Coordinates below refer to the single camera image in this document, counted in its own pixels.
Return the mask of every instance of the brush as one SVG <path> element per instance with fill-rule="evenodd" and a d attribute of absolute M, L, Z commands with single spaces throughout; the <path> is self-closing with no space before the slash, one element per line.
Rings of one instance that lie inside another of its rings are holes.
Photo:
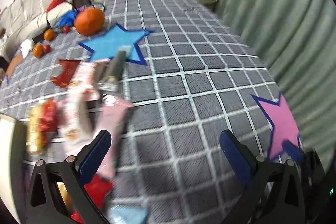
<path fill-rule="evenodd" d="M 124 63 L 132 53 L 132 46 L 120 46 L 116 56 L 110 61 L 103 78 L 97 83 L 100 90 L 116 92 L 121 79 Z"/>

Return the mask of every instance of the blue star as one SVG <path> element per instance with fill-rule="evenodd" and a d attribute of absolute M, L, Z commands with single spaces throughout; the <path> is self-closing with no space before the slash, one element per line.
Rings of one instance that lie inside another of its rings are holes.
<path fill-rule="evenodd" d="M 132 51 L 127 61 L 146 66 L 147 63 L 143 58 L 138 42 L 151 32 L 152 31 L 147 30 L 128 31 L 116 23 L 104 34 L 80 42 L 79 45 L 89 52 L 92 52 L 89 62 L 104 58 L 112 59 L 117 54 L 120 46 L 132 45 L 134 46 L 135 51 Z"/>

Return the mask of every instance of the pink snack package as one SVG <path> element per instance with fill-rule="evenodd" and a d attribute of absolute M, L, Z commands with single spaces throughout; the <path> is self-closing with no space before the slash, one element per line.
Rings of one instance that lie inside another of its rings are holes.
<path fill-rule="evenodd" d="M 100 113 L 94 136 L 96 137 L 101 130 L 107 130 L 111 133 L 112 139 L 111 147 L 97 170 L 97 173 L 107 180 L 113 179 L 116 174 L 115 165 L 118 156 L 117 147 L 119 138 L 132 107 L 132 103 L 110 95 Z"/>

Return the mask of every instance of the pink star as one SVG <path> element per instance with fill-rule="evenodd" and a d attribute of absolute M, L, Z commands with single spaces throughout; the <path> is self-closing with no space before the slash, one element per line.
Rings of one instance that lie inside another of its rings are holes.
<path fill-rule="evenodd" d="M 280 93 L 278 103 L 255 95 L 252 95 L 252 97 L 273 127 L 268 147 L 268 160 L 274 160 L 283 152 L 282 143 L 284 141 L 290 141 L 293 145 L 299 147 L 299 129 L 285 97 Z"/>

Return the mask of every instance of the blue gripper pad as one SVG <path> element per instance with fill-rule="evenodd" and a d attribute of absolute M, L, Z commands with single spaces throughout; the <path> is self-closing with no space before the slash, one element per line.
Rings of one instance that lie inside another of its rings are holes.
<path fill-rule="evenodd" d="M 87 156 L 82 160 L 81 164 L 78 167 L 78 182 L 81 186 L 84 186 L 85 184 L 91 182 L 93 176 L 97 172 L 98 167 L 100 166 L 107 151 L 111 146 L 110 132 L 104 130 L 104 133 L 102 133 L 103 135 L 101 136 L 100 134 L 101 132 L 96 136 L 96 138 L 99 138 L 96 144 L 91 147 L 92 143 L 95 141 L 94 139 L 90 145 L 83 148 L 86 150 L 91 150 L 87 153 Z"/>
<path fill-rule="evenodd" d="M 251 184 L 256 163 L 251 151 L 242 145 L 230 130 L 224 130 L 219 137 L 219 144 L 237 178 L 245 186 Z"/>
<path fill-rule="evenodd" d="M 282 143 L 282 149 L 292 158 L 295 163 L 300 166 L 305 159 L 304 152 L 293 145 L 290 141 L 284 141 Z"/>

